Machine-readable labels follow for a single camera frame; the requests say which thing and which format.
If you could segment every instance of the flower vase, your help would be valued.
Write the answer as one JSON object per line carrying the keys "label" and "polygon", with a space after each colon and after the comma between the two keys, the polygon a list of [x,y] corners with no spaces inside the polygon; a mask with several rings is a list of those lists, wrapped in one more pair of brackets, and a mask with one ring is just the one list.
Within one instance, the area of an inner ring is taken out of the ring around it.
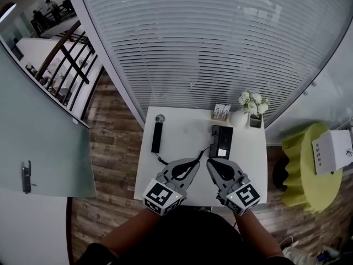
{"label": "flower vase", "polygon": [[249,113],[245,112],[243,108],[233,112],[230,118],[231,124],[233,127],[244,127],[248,121],[248,115]]}

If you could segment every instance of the small black object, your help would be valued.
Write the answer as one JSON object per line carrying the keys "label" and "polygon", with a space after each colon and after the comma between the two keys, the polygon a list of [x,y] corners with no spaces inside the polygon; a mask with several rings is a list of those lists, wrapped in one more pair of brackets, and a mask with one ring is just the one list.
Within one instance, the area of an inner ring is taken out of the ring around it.
{"label": "small black object", "polygon": [[31,161],[28,161],[28,168],[27,167],[22,167],[22,186],[23,186],[23,192],[25,194],[28,194],[31,192],[32,187],[31,187],[31,172],[32,172],[32,166],[31,166]]}
{"label": "small black object", "polygon": [[161,145],[161,136],[162,136],[162,123],[154,124],[154,132],[153,132],[153,141],[152,141],[152,149],[151,152],[158,153],[159,147]]}
{"label": "small black object", "polygon": [[212,126],[212,136],[215,139],[210,146],[210,158],[229,159],[233,137],[233,128],[229,126]]}

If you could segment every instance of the yellow stool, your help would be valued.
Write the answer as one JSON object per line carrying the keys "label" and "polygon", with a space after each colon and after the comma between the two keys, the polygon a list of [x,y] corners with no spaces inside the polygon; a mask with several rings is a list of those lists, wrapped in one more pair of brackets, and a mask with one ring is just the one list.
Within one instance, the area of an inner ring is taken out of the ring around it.
{"label": "yellow stool", "polygon": [[313,124],[283,141],[282,149],[289,158],[287,190],[282,202],[287,206],[302,204],[304,210],[315,213],[327,208],[335,199],[342,181],[342,169],[334,174],[316,176],[312,141],[329,130],[324,124]]}

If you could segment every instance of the white flower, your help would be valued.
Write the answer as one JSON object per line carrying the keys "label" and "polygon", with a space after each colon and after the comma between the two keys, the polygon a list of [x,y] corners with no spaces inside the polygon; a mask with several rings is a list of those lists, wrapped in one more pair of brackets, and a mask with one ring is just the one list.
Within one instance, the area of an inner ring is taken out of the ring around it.
{"label": "white flower", "polygon": [[254,99],[256,104],[261,103],[261,95],[259,93],[252,93],[252,98]]}
{"label": "white flower", "polygon": [[244,105],[250,99],[250,94],[247,91],[243,91],[238,101],[240,105]]}
{"label": "white flower", "polygon": [[249,112],[250,115],[258,115],[258,107],[256,106],[255,102],[250,101],[245,109],[246,112]]}
{"label": "white flower", "polygon": [[246,99],[250,97],[250,93],[247,91],[242,92],[242,96],[244,96]]}
{"label": "white flower", "polygon": [[264,114],[268,110],[269,106],[266,103],[260,104],[258,107],[259,114]]}

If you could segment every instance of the person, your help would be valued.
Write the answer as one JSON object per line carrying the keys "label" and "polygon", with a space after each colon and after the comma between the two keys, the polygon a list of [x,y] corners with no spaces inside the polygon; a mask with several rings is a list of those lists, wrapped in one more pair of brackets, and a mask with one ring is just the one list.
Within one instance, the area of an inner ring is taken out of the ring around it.
{"label": "person", "polygon": [[190,206],[179,206],[163,217],[146,208],[90,244],[76,265],[293,265],[251,211],[234,216],[240,234],[217,214]]}
{"label": "person", "polygon": [[43,16],[41,11],[34,10],[33,19],[37,22],[41,31],[44,31],[47,28],[45,17]]}
{"label": "person", "polygon": [[59,24],[61,21],[59,6],[52,0],[46,0],[45,3],[48,6],[48,10],[51,11],[51,14],[54,17],[54,20],[56,21],[57,24]]}

